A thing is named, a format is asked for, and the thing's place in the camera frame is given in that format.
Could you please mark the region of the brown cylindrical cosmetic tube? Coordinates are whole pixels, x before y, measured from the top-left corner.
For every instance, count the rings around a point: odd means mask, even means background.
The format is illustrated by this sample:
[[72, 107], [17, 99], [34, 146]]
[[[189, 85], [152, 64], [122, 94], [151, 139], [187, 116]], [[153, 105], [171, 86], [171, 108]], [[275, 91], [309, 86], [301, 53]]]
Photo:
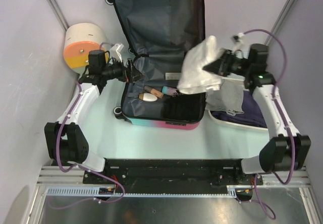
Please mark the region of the brown cylindrical cosmetic tube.
[[151, 93], [152, 95], [156, 96], [157, 98], [162, 99], [164, 94], [148, 85], [144, 86], [144, 90], [148, 93]]

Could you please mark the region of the pink and teal lotion tube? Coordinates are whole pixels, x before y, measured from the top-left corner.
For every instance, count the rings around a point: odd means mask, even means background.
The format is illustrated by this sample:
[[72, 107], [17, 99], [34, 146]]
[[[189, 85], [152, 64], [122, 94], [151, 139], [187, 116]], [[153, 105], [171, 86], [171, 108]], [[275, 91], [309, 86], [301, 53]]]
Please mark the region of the pink and teal lotion tube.
[[168, 95], [171, 97], [176, 97], [179, 96], [181, 93], [177, 88], [169, 87], [169, 86], [164, 86], [161, 91], [164, 95]]

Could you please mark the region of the pink and teal kids suitcase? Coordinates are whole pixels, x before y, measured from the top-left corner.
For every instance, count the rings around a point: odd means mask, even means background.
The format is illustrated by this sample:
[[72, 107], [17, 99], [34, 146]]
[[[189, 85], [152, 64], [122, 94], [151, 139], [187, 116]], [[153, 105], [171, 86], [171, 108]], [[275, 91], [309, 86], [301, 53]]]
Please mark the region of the pink and teal kids suitcase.
[[178, 81], [165, 80], [165, 73], [179, 73], [186, 53], [205, 39], [204, 0], [105, 0], [116, 11], [135, 68], [143, 78], [125, 85], [121, 112], [134, 125], [181, 130], [195, 129], [196, 122], [162, 118], [163, 103], [140, 100], [148, 85], [158, 91], [176, 88]]

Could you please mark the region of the white rectangular plastic basin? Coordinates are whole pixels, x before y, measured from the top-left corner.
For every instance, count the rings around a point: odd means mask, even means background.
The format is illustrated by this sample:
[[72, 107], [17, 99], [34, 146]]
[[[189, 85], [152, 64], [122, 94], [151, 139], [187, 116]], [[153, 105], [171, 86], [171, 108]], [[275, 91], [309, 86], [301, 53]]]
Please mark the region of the white rectangular plastic basin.
[[249, 126], [249, 125], [219, 120], [211, 114], [211, 111], [208, 110], [207, 112], [208, 112], [208, 115], [210, 116], [211, 120], [221, 126], [236, 128], [236, 129], [240, 129], [240, 130], [255, 131], [255, 132], [267, 132], [268, 131], [267, 128], [261, 128], [261, 127], [255, 127], [255, 126]]

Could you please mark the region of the cream and orange drawer box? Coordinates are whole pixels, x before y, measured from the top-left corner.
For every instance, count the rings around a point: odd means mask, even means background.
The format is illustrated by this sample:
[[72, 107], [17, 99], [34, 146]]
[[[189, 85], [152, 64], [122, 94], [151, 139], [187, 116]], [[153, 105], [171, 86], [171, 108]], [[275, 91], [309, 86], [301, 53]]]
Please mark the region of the cream and orange drawer box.
[[63, 57], [68, 67], [82, 74], [88, 65], [88, 54], [107, 42], [104, 31], [92, 23], [78, 23], [66, 31]]

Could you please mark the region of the purple garment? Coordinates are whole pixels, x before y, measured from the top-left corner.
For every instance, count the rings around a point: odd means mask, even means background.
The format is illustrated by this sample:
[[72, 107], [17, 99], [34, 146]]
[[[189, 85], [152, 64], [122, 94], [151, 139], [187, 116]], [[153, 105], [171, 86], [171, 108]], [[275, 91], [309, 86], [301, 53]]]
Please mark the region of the purple garment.
[[242, 114], [235, 114], [234, 116], [225, 111], [211, 111], [211, 114], [219, 120], [267, 128], [261, 110], [249, 91], [244, 91], [242, 111]]

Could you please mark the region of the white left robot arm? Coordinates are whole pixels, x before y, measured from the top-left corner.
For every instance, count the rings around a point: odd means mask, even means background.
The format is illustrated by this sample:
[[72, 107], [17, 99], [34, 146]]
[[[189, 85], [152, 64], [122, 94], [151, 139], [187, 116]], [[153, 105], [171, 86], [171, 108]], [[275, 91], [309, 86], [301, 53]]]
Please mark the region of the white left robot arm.
[[134, 67], [131, 59], [123, 62], [122, 44], [109, 50], [91, 50], [88, 65], [77, 80], [77, 91], [64, 113], [54, 123], [44, 127], [49, 157], [62, 165], [82, 166], [94, 171], [94, 178], [107, 183], [112, 172], [105, 167], [105, 159], [90, 150], [90, 144], [82, 131], [88, 111], [99, 98], [109, 80], [118, 79], [135, 83], [143, 75]]

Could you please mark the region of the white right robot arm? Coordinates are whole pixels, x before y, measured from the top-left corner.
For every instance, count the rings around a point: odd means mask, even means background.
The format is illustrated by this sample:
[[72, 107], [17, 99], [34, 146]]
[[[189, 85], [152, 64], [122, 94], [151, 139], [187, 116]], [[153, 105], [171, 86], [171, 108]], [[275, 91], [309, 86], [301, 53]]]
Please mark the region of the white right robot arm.
[[257, 156], [241, 160], [233, 179], [245, 184], [251, 174], [297, 171], [303, 168], [311, 146], [307, 135], [301, 135], [289, 118], [280, 98], [278, 83], [267, 68], [268, 46], [252, 44], [248, 58], [238, 58], [229, 49], [221, 49], [215, 61], [203, 67], [207, 72], [227, 77], [244, 77], [244, 87], [258, 104], [265, 120], [269, 142]]

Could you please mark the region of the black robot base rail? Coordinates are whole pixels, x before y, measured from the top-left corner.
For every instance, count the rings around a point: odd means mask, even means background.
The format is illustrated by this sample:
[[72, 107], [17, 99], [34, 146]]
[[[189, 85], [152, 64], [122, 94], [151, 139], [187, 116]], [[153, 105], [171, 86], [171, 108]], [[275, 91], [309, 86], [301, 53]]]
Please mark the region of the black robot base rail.
[[106, 159], [101, 174], [124, 186], [139, 180], [208, 182], [216, 186], [263, 184], [261, 175], [243, 173], [240, 159]]

